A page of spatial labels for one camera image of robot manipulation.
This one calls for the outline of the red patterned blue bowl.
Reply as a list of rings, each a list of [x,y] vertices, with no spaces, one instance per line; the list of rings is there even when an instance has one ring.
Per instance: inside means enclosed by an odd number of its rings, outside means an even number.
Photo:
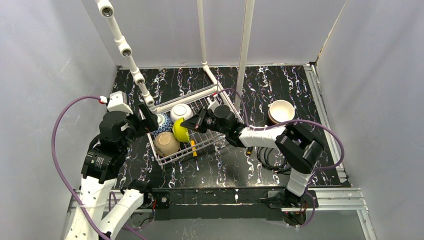
[[[171,132],[172,126],[173,126],[172,120],[166,114],[157,114],[156,116],[157,116],[158,129],[153,131],[150,134],[153,138],[156,138],[157,135],[159,135],[160,133]]]

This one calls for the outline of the yellow green bowl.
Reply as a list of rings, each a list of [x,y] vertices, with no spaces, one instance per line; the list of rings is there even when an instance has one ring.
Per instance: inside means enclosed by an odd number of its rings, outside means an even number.
[[[183,127],[181,123],[184,122],[184,118],[181,117],[178,120],[176,120],[172,126],[172,131],[174,134],[174,137],[182,143],[188,143],[190,142],[189,137],[189,130],[186,127]]]

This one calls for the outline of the grey white bowl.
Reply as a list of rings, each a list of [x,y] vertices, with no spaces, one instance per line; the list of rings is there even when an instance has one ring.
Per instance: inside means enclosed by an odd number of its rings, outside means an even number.
[[[194,112],[192,108],[185,103],[176,104],[170,111],[170,119],[173,123],[181,118],[190,119],[193,116]]]

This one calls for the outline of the white bowl brown rim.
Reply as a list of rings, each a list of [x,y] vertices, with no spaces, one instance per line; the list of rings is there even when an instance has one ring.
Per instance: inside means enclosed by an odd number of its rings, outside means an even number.
[[[175,138],[174,134],[169,131],[159,133],[153,145],[160,157],[173,155],[180,149],[180,142]]]

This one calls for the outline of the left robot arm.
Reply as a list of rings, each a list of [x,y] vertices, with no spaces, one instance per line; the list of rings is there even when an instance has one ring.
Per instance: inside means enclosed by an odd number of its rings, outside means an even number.
[[[108,111],[99,124],[99,134],[91,141],[82,166],[81,203],[75,210],[67,240],[115,239],[131,214],[140,207],[152,188],[134,180],[107,215],[106,201],[117,182],[130,144],[158,129],[157,116],[145,103],[138,105],[143,118],[134,113]]]

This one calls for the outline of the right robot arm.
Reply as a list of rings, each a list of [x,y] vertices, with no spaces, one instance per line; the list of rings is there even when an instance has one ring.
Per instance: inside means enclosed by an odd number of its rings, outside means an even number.
[[[239,121],[227,105],[220,105],[215,110],[203,107],[180,125],[198,133],[211,130],[224,134],[234,147],[279,150],[291,166],[286,191],[297,197],[305,193],[313,169],[324,151],[323,142],[298,119],[270,127],[248,126]]]

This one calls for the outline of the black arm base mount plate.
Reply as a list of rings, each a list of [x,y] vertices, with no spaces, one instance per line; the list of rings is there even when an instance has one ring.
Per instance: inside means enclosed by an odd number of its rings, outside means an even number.
[[[317,194],[286,197],[284,187],[154,188],[135,212],[154,213],[156,221],[180,219],[265,219],[304,224],[307,212],[317,208]]]

